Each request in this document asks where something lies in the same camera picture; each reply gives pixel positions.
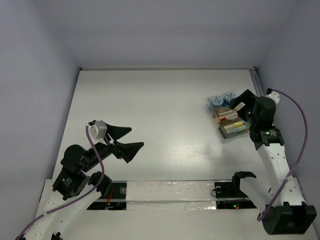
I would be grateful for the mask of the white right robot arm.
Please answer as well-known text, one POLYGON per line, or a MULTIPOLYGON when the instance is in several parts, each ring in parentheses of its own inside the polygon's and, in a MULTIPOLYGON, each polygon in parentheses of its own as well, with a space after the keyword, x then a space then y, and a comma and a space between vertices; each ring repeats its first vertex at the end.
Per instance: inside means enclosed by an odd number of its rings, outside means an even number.
POLYGON ((245 194, 257 207, 257 221, 268 235, 303 235, 317 211, 300 193, 293 178, 296 167, 289 167, 284 138, 274 125, 280 95, 269 88, 265 96, 256 96, 247 89, 231 100, 231 109, 244 104, 237 114, 249 124, 249 136, 265 167, 270 189, 264 190, 254 173, 239 171, 232 176, 230 190, 235 196, 245 194))

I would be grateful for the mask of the yellow highlighter pen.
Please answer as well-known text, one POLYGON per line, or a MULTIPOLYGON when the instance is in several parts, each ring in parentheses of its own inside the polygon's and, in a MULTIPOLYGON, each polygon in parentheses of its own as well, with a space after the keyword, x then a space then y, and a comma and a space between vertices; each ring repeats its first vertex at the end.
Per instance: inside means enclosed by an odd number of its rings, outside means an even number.
POLYGON ((229 126, 233 127, 233 128, 237 128, 237 127, 241 127, 243 125, 245 125, 245 122, 242 120, 242 121, 234 122, 234 123, 230 124, 229 126))

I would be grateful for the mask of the green highlighter pen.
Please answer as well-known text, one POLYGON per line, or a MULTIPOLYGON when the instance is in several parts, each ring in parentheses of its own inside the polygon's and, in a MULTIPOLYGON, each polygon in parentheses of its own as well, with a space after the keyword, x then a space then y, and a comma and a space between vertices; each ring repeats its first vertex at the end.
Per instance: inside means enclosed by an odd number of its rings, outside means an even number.
POLYGON ((245 127, 246 128, 246 125, 240 125, 240 124, 233 123, 233 124, 229 124, 229 125, 224 126, 224 129, 226 131, 229 131, 229 130, 233 130, 233 129, 238 128, 238 127, 245 127))

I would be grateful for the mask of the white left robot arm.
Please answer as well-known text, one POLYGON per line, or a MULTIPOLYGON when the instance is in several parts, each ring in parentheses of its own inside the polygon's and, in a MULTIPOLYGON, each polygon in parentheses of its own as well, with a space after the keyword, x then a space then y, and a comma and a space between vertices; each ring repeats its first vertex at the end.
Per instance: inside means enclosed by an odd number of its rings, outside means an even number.
POLYGON ((103 160, 113 155, 129 163, 143 142, 120 143, 131 127, 114 126, 102 120, 86 124, 90 148, 70 145, 60 162, 62 169, 52 185, 43 213, 17 236, 18 240, 62 240, 69 227, 99 198, 111 197, 112 180, 105 174, 103 160))

